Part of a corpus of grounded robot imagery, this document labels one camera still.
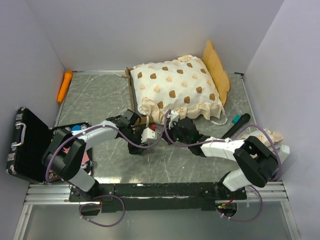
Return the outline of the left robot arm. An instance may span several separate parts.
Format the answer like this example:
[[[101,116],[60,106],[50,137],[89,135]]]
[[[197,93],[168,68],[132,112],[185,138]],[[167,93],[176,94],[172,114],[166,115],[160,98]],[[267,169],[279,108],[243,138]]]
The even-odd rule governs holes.
[[[148,146],[143,143],[142,133],[134,130],[138,119],[139,116],[128,109],[122,115],[109,117],[83,130],[57,130],[42,157],[42,164],[46,167],[45,181],[52,182],[49,175],[53,173],[80,189],[80,194],[87,201],[95,200],[99,195],[99,182],[81,168],[85,152],[117,138],[127,141],[131,155],[141,154],[143,150],[153,147],[153,144]]]

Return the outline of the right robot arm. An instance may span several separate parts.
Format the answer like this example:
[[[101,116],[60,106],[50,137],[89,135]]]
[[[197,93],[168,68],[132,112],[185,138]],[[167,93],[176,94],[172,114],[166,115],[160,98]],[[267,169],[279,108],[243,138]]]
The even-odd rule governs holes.
[[[196,156],[238,164],[239,169],[226,173],[220,180],[218,193],[223,199],[230,199],[237,190],[249,185],[263,188],[280,169],[279,155],[253,135],[239,140],[203,135],[187,117],[178,120],[165,117],[164,134],[169,143],[188,148]]]

